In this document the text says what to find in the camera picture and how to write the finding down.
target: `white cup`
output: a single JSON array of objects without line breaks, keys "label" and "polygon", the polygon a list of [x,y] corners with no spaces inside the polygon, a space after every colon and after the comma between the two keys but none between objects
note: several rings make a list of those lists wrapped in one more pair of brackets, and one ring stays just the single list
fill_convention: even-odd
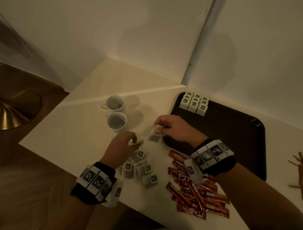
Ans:
[{"label": "white cup", "polygon": [[123,98],[119,95],[110,96],[105,104],[101,105],[101,108],[113,112],[124,112],[125,111],[125,102]]},{"label": "white cup", "polygon": [[105,115],[107,118],[107,126],[111,128],[115,133],[121,133],[125,131],[127,117],[124,113],[113,112],[110,115]]}]

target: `plastic tray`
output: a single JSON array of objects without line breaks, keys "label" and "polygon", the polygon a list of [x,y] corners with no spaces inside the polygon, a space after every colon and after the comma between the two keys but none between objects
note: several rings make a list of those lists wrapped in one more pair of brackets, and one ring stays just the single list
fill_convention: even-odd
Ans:
[{"label": "plastic tray", "polygon": [[[205,116],[179,108],[185,92],[179,94],[171,114],[182,117],[187,123],[208,137],[220,139],[234,153],[237,162],[259,178],[266,180],[265,128],[260,120],[219,103],[209,101]],[[187,142],[169,136],[164,143],[186,155],[194,152]]]}]

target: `brass lamp base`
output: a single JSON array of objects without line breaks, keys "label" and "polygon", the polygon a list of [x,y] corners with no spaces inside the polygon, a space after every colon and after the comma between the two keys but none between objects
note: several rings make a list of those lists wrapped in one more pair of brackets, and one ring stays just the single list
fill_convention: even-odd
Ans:
[{"label": "brass lamp base", "polygon": [[10,99],[0,98],[0,130],[12,129],[32,120],[41,108],[41,98],[22,91]]}]

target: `forearm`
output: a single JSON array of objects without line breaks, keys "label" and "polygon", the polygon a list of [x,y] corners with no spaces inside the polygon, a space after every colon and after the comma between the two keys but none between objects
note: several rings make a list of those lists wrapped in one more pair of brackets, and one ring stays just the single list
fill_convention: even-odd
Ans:
[{"label": "forearm", "polygon": [[298,208],[242,165],[237,163],[216,180],[250,229],[302,228]]},{"label": "forearm", "polygon": [[69,196],[56,219],[48,222],[44,230],[84,230],[94,208],[95,205],[86,205],[77,197]]}]

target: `wristband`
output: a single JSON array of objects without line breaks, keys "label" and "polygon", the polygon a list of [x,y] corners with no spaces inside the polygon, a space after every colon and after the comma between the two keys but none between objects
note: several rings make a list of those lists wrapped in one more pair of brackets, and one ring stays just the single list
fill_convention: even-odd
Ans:
[{"label": "wristband", "polygon": [[191,155],[203,174],[217,176],[231,170],[237,163],[231,151],[222,141],[207,139]]},{"label": "wristband", "polygon": [[87,205],[104,203],[116,180],[114,169],[96,162],[94,165],[88,165],[81,173],[71,195],[78,197]]}]

